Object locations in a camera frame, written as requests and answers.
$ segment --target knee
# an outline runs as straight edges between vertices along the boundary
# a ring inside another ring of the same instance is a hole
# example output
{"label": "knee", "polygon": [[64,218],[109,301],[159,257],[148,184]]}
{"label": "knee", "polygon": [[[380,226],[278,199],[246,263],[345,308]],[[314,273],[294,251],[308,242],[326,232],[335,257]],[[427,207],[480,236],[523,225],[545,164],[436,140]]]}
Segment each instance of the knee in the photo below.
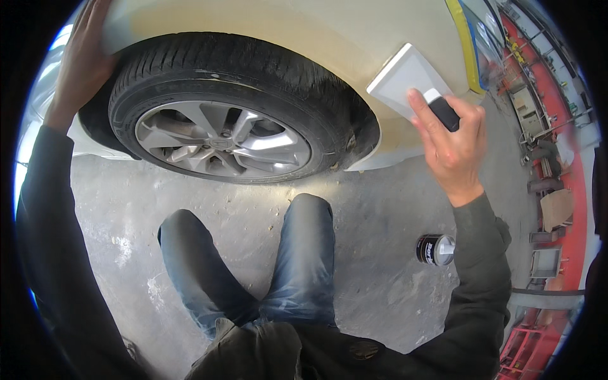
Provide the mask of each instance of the knee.
{"label": "knee", "polygon": [[333,216],[330,204],[323,198],[312,194],[300,193],[296,195],[291,201],[291,205],[289,207],[303,207],[306,209],[315,207],[319,209],[327,209],[330,212],[330,215]]}
{"label": "knee", "polygon": [[190,210],[179,209],[165,218],[161,224],[162,229],[171,229],[174,227],[179,228],[184,224],[191,223],[193,220],[198,220],[197,217]]}
{"label": "knee", "polygon": [[190,220],[192,218],[196,218],[196,216],[192,213],[192,211],[186,210],[186,209],[179,209],[179,210],[175,211],[174,213],[172,213],[171,215],[169,215],[165,219],[165,222],[168,221],[168,222],[174,223],[174,222],[179,222],[181,220]]}

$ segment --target can lid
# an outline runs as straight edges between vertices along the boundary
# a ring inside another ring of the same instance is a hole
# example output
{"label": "can lid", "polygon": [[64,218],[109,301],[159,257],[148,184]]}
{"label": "can lid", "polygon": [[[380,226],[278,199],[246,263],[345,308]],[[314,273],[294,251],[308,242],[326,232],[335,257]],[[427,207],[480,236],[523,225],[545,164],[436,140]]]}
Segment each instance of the can lid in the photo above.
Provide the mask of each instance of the can lid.
{"label": "can lid", "polygon": [[450,235],[443,235],[437,245],[435,262],[437,265],[448,265],[454,259],[454,249],[456,248],[454,238]]}

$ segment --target person's right hand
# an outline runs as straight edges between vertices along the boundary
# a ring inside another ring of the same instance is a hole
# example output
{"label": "person's right hand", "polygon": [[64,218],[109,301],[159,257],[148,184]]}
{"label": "person's right hand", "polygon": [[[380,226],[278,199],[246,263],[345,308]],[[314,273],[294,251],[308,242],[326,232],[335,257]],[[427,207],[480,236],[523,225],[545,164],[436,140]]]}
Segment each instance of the person's right hand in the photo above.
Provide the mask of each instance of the person's right hand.
{"label": "person's right hand", "polygon": [[454,207],[464,206],[483,194],[479,167],[486,153],[486,113],[456,98],[445,96],[460,116],[460,129],[450,132],[430,110],[420,91],[407,91],[416,113],[412,124],[420,133],[426,162]]}

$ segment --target yellow masking tape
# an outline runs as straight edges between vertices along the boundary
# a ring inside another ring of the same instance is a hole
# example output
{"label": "yellow masking tape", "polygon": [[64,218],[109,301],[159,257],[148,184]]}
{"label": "yellow masking tape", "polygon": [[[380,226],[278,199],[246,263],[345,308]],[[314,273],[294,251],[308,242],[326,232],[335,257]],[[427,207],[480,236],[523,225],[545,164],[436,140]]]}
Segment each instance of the yellow masking tape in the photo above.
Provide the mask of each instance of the yellow masking tape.
{"label": "yellow masking tape", "polygon": [[466,80],[469,88],[478,94],[485,94],[485,90],[479,85],[479,71],[477,69],[477,59],[475,57],[475,47],[471,38],[471,31],[467,23],[465,13],[458,0],[446,0],[447,8],[452,14],[454,24],[458,30],[462,52],[465,56]]}

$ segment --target dark jacket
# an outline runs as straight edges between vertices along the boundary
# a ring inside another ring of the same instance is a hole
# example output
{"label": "dark jacket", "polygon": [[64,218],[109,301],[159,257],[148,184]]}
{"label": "dark jacket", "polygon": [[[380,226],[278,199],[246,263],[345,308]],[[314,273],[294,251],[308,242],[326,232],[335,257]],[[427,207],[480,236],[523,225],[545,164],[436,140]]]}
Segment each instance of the dark jacket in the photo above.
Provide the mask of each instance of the dark jacket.
{"label": "dark jacket", "polygon": [[[129,357],[97,287],[70,188],[73,142],[43,126],[17,211],[26,275],[45,322],[86,379],[146,378]],[[218,319],[216,339],[188,379],[489,379],[509,314],[508,226],[485,195],[454,209],[452,292],[444,332],[409,354],[319,326],[238,328]],[[376,323],[382,323],[379,315]]]}

